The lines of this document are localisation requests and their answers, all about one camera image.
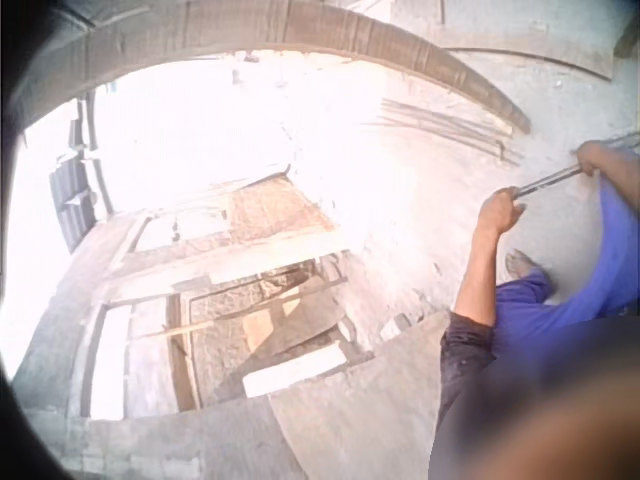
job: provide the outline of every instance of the wooden plank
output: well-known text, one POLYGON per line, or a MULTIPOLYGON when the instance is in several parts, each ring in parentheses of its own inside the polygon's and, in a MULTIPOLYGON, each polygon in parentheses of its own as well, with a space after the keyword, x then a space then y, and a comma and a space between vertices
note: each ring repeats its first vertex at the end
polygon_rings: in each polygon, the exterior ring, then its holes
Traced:
POLYGON ((585 47, 548 32, 484 33, 434 28, 425 37, 446 50, 500 52, 542 58, 577 67, 599 77, 613 78, 613 55, 606 48, 585 47))
POLYGON ((288 362, 251 372, 242 379, 242 383, 247 397, 252 398, 317 377, 345 363, 347 357, 336 342, 288 362))
POLYGON ((322 292, 323 290, 326 290, 328 288, 332 288, 335 287, 337 285, 341 285, 345 282, 348 281, 347 277, 342 277, 339 278, 337 280, 334 280, 332 282, 328 282, 328 283, 323 283, 322 285, 315 287, 315 288, 311 288, 305 292, 300 292, 294 295, 291 295, 289 297, 286 298, 276 298, 274 300, 269 300, 268 302, 264 302, 261 303, 259 305, 255 305, 251 308, 247 308, 245 310, 240 310, 239 312, 234 312, 234 313, 230 313, 228 315, 220 315, 217 318, 211 319, 211 320, 206 320, 204 322, 197 322, 197 323, 192 323, 190 325, 184 325, 182 327, 178 327, 178 328, 172 328, 169 330, 165 330, 162 332, 156 332, 156 333, 151 333, 148 335, 141 335, 139 337, 135 337, 135 338, 131 338, 129 341, 130 342, 135 342, 138 340, 144 340, 144 339, 151 339, 151 338, 168 338, 168 337, 172 337, 175 335, 181 335, 183 333, 187 333, 187 332, 193 332, 196 330, 202 330, 203 328, 208 328, 210 326, 212 326, 215 322, 220 322, 220 321, 224 321, 224 320, 231 320, 234 318, 239 318, 239 317, 244 317, 246 315, 249 315, 251 313, 254 312, 258 312, 260 310, 264 310, 266 308, 273 308, 276 306, 281 306, 284 305, 285 303, 289 303, 293 300, 297 300, 299 298, 303 298, 306 297, 307 295, 313 295, 314 293, 319 293, 322 292))
MULTIPOLYGON (((321 285, 323 285, 323 280, 316 276, 298 288, 300 293, 304 294, 304 292, 317 289, 321 285)), ((279 298, 286 301, 296 293, 289 291, 279 298)), ((295 308, 292 308, 291 312, 283 313, 286 314, 286 317, 282 319, 280 324, 277 319, 272 319, 275 323, 274 331, 253 352, 257 357, 274 356, 300 345, 334 327, 344 316, 342 308, 332 301, 331 295, 327 294, 307 297, 295 308)))
MULTIPOLYGON (((169 328, 181 326, 180 295, 172 295, 167 298, 167 325, 169 328)), ((189 364, 191 358, 187 357, 185 341, 183 336, 170 337, 167 340, 169 350, 169 366, 171 367, 171 378, 173 388, 176 393, 178 409, 181 412, 193 410, 197 407, 195 393, 196 385, 190 379, 189 364)))
POLYGON ((300 0, 163 4, 87 32, 31 63, 15 97, 26 128, 81 92, 141 68, 233 50, 324 52, 363 59, 443 86, 525 133, 527 116, 485 77, 398 27, 300 0))
POLYGON ((123 304, 181 293, 186 288, 181 287, 185 285, 182 282, 193 278, 208 276, 211 284, 217 285, 344 250, 348 250, 347 240, 339 231, 327 232, 316 227, 274 235, 249 245, 215 249, 114 279, 106 301, 123 304))

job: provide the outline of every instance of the metal rod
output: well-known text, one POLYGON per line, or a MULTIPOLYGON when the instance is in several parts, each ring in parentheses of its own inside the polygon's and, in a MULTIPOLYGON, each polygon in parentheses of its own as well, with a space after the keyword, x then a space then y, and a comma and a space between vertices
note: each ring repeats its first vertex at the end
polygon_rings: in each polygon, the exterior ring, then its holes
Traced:
POLYGON ((560 170, 559 172, 554 173, 553 175, 549 175, 547 177, 541 178, 529 185, 525 185, 522 187, 518 193, 515 195, 515 199, 522 198, 526 195, 529 195, 533 192, 537 192, 538 190, 542 190, 544 188, 550 187, 551 185, 555 185, 562 180, 566 180, 567 178, 571 178, 575 175, 578 175, 582 172, 582 167, 580 165, 574 165, 572 167, 568 167, 560 170))

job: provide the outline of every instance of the person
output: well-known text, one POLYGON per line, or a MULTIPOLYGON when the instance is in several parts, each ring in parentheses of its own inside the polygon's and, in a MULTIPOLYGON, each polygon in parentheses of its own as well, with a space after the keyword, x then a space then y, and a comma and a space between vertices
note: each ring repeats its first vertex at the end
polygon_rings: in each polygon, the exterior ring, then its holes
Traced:
MULTIPOLYGON (((515 250, 505 259, 507 271, 513 277, 513 281, 496 287, 498 242, 501 235, 509 231, 524 214, 525 206, 514 201, 517 193, 515 187, 498 190, 484 202, 473 233, 467 270, 451 312, 450 324, 441 340, 442 388, 432 464, 434 455, 438 455, 436 446, 439 438, 444 437, 441 435, 443 421, 454 401, 469 385, 475 385, 469 389, 474 393, 471 400, 466 401, 459 409, 464 416, 464 421, 455 427, 457 428, 456 448, 465 452, 469 445, 484 443, 485 434, 490 430, 489 425, 491 428, 497 424, 504 425, 505 419, 506 423, 509 423, 509 419, 514 418, 509 415, 518 410, 521 404, 527 403, 523 402, 523 399, 535 396, 531 392, 539 393, 541 383, 554 383, 549 381, 552 377, 555 377, 555 383, 558 383, 558 379, 561 379, 560 383, 562 383, 571 375, 575 376, 575 372, 579 370, 563 365, 566 358, 570 357, 568 352, 571 349, 579 351, 571 341, 568 341, 568 344, 560 343, 561 347, 556 348, 555 351, 552 348, 546 352, 544 348, 530 348, 529 352, 533 351, 534 356, 547 358, 541 360, 536 368, 527 373, 522 373, 524 369, 518 370, 519 367, 514 365, 506 366, 501 372, 493 366, 487 369, 496 359, 513 352, 527 350, 526 346, 531 344, 534 338, 549 337, 561 340, 559 333, 562 332, 563 327, 584 325, 585 322, 588 322, 587 326, 600 327, 602 322, 594 321, 595 319, 611 319, 621 314, 628 314, 631 310, 637 313, 640 297, 638 279, 640 157, 631 151, 610 148, 597 141, 583 143, 576 151, 576 156, 585 174, 591 176, 596 170, 600 171, 603 239, 593 273, 582 290, 572 295, 567 301, 559 305, 546 305, 544 302, 555 290, 550 275, 525 253, 515 250), (544 361, 546 366, 543 368, 541 365, 544 361), (483 373, 491 370, 497 370, 498 373, 494 371, 491 373, 492 376, 489 373, 486 375, 483 373), (477 380, 480 376, 488 378, 484 380, 485 384, 482 386, 477 380)), ((571 419, 573 415, 577 413, 568 409, 559 418, 571 419)), ((555 420, 556 427, 561 424, 557 418, 558 416, 555 420)), ((536 421, 534 424, 538 425, 537 428, 540 430, 542 429, 540 425, 546 423, 536 421)), ((536 444, 540 447, 538 450, 548 453, 550 447, 547 448, 544 445, 552 445, 554 438, 564 438, 559 434, 548 435, 548 437, 545 437, 544 442, 536 444)), ((586 439, 592 436, 578 435, 577 439, 573 439, 573 445, 581 445, 578 441, 580 438, 586 439)), ((583 447, 578 450, 585 453, 587 447, 583 447)), ((536 448, 525 450, 538 451, 536 448)), ((580 460, 577 464, 581 465, 580 471, 584 473, 588 462, 580 460)), ((499 478, 497 464, 493 462, 491 465, 491 474, 486 478, 499 478)), ((529 478, 523 476, 522 472, 518 472, 518 475, 519 478, 529 478)))

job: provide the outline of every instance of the metal bar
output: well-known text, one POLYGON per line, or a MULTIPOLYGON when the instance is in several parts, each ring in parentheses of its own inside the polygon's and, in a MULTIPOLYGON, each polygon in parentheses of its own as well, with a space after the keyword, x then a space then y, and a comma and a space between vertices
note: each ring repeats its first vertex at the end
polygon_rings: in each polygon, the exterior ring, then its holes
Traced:
POLYGON ((559 172, 554 173, 553 175, 549 175, 547 177, 541 178, 540 180, 530 183, 529 185, 525 185, 522 187, 518 193, 514 196, 514 199, 522 198, 526 195, 529 195, 533 192, 537 192, 538 190, 542 190, 544 188, 550 187, 551 185, 555 185, 562 180, 566 180, 567 178, 578 175, 582 172, 582 167, 580 165, 574 165, 569 168, 565 168, 560 170, 559 172))
POLYGON ((169 330, 165 330, 163 332, 155 332, 155 333, 149 333, 147 335, 140 335, 139 337, 134 337, 134 338, 130 339, 129 342, 135 342, 137 340, 144 340, 144 339, 147 339, 147 338, 167 338, 167 337, 173 337, 174 335, 181 335, 183 333, 193 332, 195 330, 202 330, 204 328, 209 328, 209 327, 213 326, 216 322, 223 321, 223 320, 232 320, 234 318, 244 317, 244 316, 249 315, 251 313, 259 312, 260 310, 265 310, 267 308, 284 305, 285 303, 289 303, 289 302, 291 302, 293 300, 298 300, 298 299, 300 299, 302 297, 306 297, 308 295, 313 295, 314 293, 319 293, 319 292, 321 292, 323 290, 326 290, 328 288, 332 288, 332 287, 335 287, 337 285, 343 284, 343 283, 347 282, 348 280, 349 279, 347 277, 342 277, 342 278, 339 278, 339 279, 334 280, 332 282, 324 283, 324 284, 322 284, 322 285, 320 285, 318 287, 311 288, 311 289, 307 290, 306 292, 300 292, 300 293, 297 293, 295 295, 291 295, 291 296, 285 297, 285 298, 276 298, 275 300, 270 300, 268 302, 260 303, 258 305, 253 306, 253 307, 246 308, 244 310, 240 310, 239 312, 229 313, 227 315, 220 315, 217 318, 213 318, 211 320, 205 320, 204 322, 192 323, 191 325, 185 325, 185 326, 178 327, 178 328, 172 328, 172 329, 169 329, 169 330))

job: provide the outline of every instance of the wooden beam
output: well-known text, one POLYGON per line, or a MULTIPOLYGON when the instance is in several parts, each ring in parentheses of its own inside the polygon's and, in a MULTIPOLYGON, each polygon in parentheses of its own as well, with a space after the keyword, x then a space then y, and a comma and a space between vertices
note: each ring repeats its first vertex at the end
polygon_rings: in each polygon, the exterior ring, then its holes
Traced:
POLYGON ((217 248, 115 278, 105 301, 122 305, 141 298, 182 293, 192 289, 188 281, 194 278, 206 276, 211 285, 218 285, 344 250, 348 250, 347 239, 339 231, 315 227, 293 235, 274 235, 248 245, 217 248))
POLYGON ((174 335, 181 335, 183 333, 193 332, 195 330, 202 330, 204 328, 209 328, 213 326, 216 322, 220 322, 223 320, 232 320, 234 318, 244 317, 245 315, 249 315, 250 313, 258 312, 260 310, 264 310, 267 308, 277 307, 280 305, 284 305, 285 303, 292 302, 294 300, 298 300, 300 298, 306 297, 307 295, 313 295, 314 293, 321 292, 323 290, 327 290, 328 288, 335 287, 337 285, 341 285, 348 281, 347 277, 342 277, 332 282, 324 283, 318 287, 310 288, 307 291, 297 293, 295 295, 291 295, 284 298, 276 298, 274 300, 270 300, 268 302, 260 303, 258 305, 254 305, 253 307, 246 308, 244 310, 240 310, 239 312, 229 313, 227 315, 220 315, 217 318, 213 318, 211 320, 205 320, 204 322, 192 323, 190 325, 184 325, 178 328, 171 328, 165 330, 163 332, 149 333, 147 335, 140 335, 139 337, 134 337, 129 340, 129 342, 135 342, 138 340, 144 340, 149 338, 168 338, 173 337, 174 335))
MULTIPOLYGON (((167 324, 169 328, 178 328, 181 325, 180 317, 180 295, 172 295, 167 298, 167 324)), ((191 381, 191 375, 189 375, 189 363, 193 360, 186 355, 184 338, 169 338, 167 349, 178 410, 184 412, 200 408, 196 400, 198 398, 197 384, 191 381)))

